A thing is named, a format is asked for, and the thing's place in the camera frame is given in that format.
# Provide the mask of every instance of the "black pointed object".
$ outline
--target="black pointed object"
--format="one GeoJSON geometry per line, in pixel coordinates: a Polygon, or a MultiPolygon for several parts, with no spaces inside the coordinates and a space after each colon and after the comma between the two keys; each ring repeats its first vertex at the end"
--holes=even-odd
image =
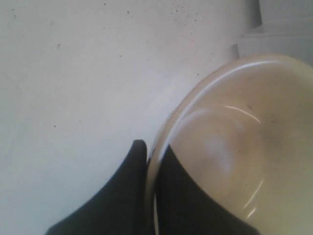
{"type": "Polygon", "coordinates": [[[46,235],[143,235],[147,147],[134,141],[124,162],[86,204],[46,235]]]}
{"type": "Polygon", "coordinates": [[[169,146],[156,182],[159,235],[259,235],[192,180],[169,146]]]}

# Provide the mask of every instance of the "bowl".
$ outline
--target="bowl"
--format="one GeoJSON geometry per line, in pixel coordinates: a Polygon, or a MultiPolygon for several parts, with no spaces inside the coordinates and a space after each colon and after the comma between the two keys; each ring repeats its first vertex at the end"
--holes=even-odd
{"type": "Polygon", "coordinates": [[[261,234],[310,234],[313,68],[244,58],[204,79],[172,113],[152,151],[146,210],[168,146],[193,181],[261,234]]]}

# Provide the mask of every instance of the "white bowl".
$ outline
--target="white bowl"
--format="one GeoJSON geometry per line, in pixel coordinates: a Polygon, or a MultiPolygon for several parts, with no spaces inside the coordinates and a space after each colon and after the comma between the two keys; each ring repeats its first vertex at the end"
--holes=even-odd
{"type": "Polygon", "coordinates": [[[312,67],[257,56],[204,79],[158,139],[148,170],[148,210],[168,144],[207,195],[262,234],[313,231],[312,67]]]}

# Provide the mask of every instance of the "black object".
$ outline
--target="black object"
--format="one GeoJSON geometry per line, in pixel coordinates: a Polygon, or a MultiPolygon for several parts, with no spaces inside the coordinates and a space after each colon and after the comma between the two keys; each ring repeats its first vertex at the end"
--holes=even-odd
{"type": "Polygon", "coordinates": [[[147,147],[134,141],[117,172],[85,205],[46,235],[143,235],[147,147]]]}
{"type": "Polygon", "coordinates": [[[160,235],[259,235],[192,180],[169,146],[156,183],[160,235]]]}

